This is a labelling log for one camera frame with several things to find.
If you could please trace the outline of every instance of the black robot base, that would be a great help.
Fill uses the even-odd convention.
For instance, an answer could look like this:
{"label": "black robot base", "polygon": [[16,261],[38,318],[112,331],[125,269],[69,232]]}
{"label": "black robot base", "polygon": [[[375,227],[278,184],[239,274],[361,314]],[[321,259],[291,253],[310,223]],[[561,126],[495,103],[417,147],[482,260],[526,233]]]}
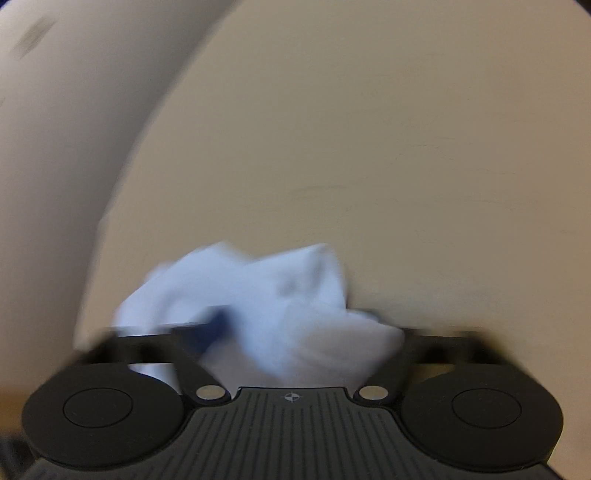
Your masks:
{"label": "black robot base", "polygon": [[[353,396],[245,387],[232,399],[198,364],[207,342],[195,339],[220,322],[113,335],[57,373],[23,410],[38,457],[24,478],[560,479],[546,465],[558,403],[474,335],[405,331]],[[128,368],[152,362],[174,365],[181,395]],[[417,378],[417,366],[440,364],[449,371]]]}

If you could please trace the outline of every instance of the white towel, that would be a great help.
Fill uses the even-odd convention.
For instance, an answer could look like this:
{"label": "white towel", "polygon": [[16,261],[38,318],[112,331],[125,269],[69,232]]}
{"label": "white towel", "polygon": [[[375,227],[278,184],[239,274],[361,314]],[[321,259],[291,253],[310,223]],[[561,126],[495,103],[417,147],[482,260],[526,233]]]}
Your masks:
{"label": "white towel", "polygon": [[[225,244],[157,267],[123,302],[114,326],[146,335],[207,321],[228,307],[231,337],[203,356],[233,395],[239,387],[358,388],[403,342],[401,330],[346,310],[346,284],[333,251],[314,245],[253,260]],[[136,369],[177,388],[162,365]]]}

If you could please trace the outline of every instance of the round black pad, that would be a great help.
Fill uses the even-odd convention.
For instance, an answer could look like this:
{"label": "round black pad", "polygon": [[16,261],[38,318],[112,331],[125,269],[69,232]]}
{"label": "round black pad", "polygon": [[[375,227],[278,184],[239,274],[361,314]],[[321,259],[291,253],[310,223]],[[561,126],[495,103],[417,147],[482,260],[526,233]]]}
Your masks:
{"label": "round black pad", "polygon": [[64,415],[72,423],[90,429],[119,423],[131,413],[131,397],[114,388],[90,388],[71,396],[64,405]]}
{"label": "round black pad", "polygon": [[521,405],[508,393],[492,388],[474,388],[456,395],[453,412],[468,425],[481,429],[500,429],[521,415]]}
{"label": "round black pad", "polygon": [[401,416],[426,453],[485,472],[545,461],[563,426],[554,397],[508,365],[461,365],[414,385]]}
{"label": "round black pad", "polygon": [[171,387],[127,365],[75,365],[28,399],[22,426],[40,456],[106,468],[154,453],[177,432],[183,413]]}

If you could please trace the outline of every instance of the metal screw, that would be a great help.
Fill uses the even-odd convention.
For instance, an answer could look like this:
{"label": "metal screw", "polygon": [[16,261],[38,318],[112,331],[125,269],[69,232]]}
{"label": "metal screw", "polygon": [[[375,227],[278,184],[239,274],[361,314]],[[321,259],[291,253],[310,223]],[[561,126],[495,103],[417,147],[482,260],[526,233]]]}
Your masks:
{"label": "metal screw", "polygon": [[204,385],[196,393],[202,400],[219,400],[226,394],[226,389],[219,385]]}
{"label": "metal screw", "polygon": [[388,390],[378,385],[367,385],[359,390],[359,396],[365,400],[383,400],[388,396]]}

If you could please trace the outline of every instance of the crumpled white cloth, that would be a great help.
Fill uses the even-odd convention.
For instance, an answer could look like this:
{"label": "crumpled white cloth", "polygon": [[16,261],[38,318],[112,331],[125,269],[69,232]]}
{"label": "crumpled white cloth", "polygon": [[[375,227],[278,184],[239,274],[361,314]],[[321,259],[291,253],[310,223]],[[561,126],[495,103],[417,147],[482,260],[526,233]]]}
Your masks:
{"label": "crumpled white cloth", "polygon": [[[354,391],[398,349],[404,334],[346,309],[346,283],[325,245],[252,259],[226,244],[157,267],[120,306],[114,326],[147,335],[209,320],[228,307],[232,334],[202,357],[233,395],[239,387],[329,387]],[[166,365],[142,373],[176,386]]]}

